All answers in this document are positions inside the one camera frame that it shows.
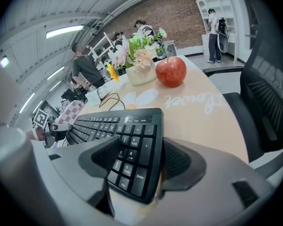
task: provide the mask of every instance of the chair backrest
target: chair backrest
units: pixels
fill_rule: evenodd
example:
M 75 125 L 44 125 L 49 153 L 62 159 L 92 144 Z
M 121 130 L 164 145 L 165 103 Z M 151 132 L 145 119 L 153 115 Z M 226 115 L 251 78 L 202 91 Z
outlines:
M 283 148 L 283 32 L 261 0 L 252 0 L 259 27 L 241 73 L 241 96 L 257 126 L 265 152 Z

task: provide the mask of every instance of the fluorescent light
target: fluorescent light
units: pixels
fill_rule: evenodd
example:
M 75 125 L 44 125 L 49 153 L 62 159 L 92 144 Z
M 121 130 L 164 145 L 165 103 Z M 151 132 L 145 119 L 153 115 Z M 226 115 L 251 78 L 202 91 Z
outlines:
M 0 60 L 0 64 L 2 66 L 2 68 L 4 68 L 5 66 L 7 66 L 9 64 L 8 58 L 6 56 L 4 56 L 1 60 Z
M 24 106 L 21 108 L 20 112 L 21 113 L 23 111 L 23 109 L 25 108 L 25 106 L 28 104 L 28 102 L 33 98 L 34 93 L 28 98 L 28 100 L 25 102 Z
M 54 87 L 52 87 L 49 91 L 52 91 L 58 84 L 60 84 L 61 81 L 59 81 L 58 83 L 56 83 L 56 85 Z
M 72 27 L 67 27 L 67 28 L 59 28 L 57 30 L 47 32 L 46 38 L 49 39 L 49 38 L 57 36 L 59 34 L 63 34 L 63 33 L 66 33 L 66 32 L 78 31 L 78 30 L 82 30 L 83 28 L 84 28 L 84 25 L 72 26 Z
M 33 113 L 39 108 L 39 106 L 41 105 L 43 101 L 41 100 L 40 103 L 36 106 L 36 108 L 33 110 Z
M 63 70 L 65 68 L 65 66 L 63 66 L 62 68 L 58 69 L 57 71 L 55 71 L 50 77 L 47 78 L 47 80 L 50 80 L 50 78 L 52 78 L 53 76 L 55 76 L 55 74 L 59 73 L 61 70 Z

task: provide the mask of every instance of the black keyboard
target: black keyboard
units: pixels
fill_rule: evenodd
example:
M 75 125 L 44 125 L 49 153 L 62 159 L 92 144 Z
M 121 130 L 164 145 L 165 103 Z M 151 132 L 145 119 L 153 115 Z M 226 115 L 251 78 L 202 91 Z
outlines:
M 159 108 L 91 113 L 78 117 L 66 138 L 73 145 L 118 137 L 119 154 L 108 175 L 109 186 L 148 204 L 160 174 L 162 125 Z

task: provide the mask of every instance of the apple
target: apple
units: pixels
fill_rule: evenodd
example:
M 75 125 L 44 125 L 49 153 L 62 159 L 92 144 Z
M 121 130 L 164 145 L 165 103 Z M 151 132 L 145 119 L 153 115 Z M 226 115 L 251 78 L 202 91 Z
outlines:
M 180 85 L 187 74 L 185 62 L 178 57 L 169 57 L 160 61 L 156 66 L 156 76 L 165 86 Z

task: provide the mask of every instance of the white cabinet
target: white cabinet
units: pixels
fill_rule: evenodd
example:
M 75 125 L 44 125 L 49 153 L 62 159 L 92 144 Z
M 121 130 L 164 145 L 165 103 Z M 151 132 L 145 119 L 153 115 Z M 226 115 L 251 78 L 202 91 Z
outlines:
M 205 57 L 209 57 L 208 51 L 208 39 L 209 39 L 209 30 L 208 30 L 208 10 L 210 8 L 214 9 L 219 18 L 224 17 L 227 29 L 229 31 L 229 43 L 235 44 L 235 53 L 234 53 L 234 64 L 237 61 L 238 55 L 238 36 L 237 32 L 237 23 L 236 16 L 233 8 L 233 3 L 231 0 L 197 0 L 196 1 L 203 24 L 206 30 L 206 34 L 202 35 L 203 43 L 203 54 Z

